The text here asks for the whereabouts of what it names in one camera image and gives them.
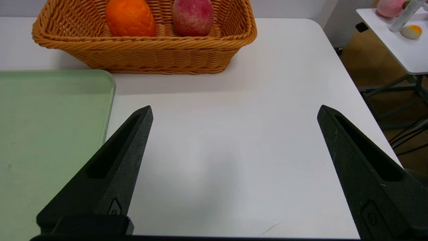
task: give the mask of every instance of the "wooden floor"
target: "wooden floor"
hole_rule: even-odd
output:
[[[373,31],[355,32],[349,45],[344,48],[341,60],[356,86],[385,85],[403,76],[406,72],[388,52]],[[411,92],[380,93],[372,97],[373,104],[380,113],[394,109],[418,96]],[[391,116],[388,121],[415,121],[428,114],[425,104]],[[384,131],[388,140],[401,130]],[[400,153],[428,143],[428,131],[398,147],[395,153]],[[419,151],[398,157],[404,168],[411,168],[428,174],[428,147]]]

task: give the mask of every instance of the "peach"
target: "peach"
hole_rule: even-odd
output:
[[[387,18],[394,18],[403,11],[403,4],[408,0],[380,0],[377,12]]]
[[[172,19],[179,33],[205,36],[214,24],[214,8],[211,0],[175,0]]]

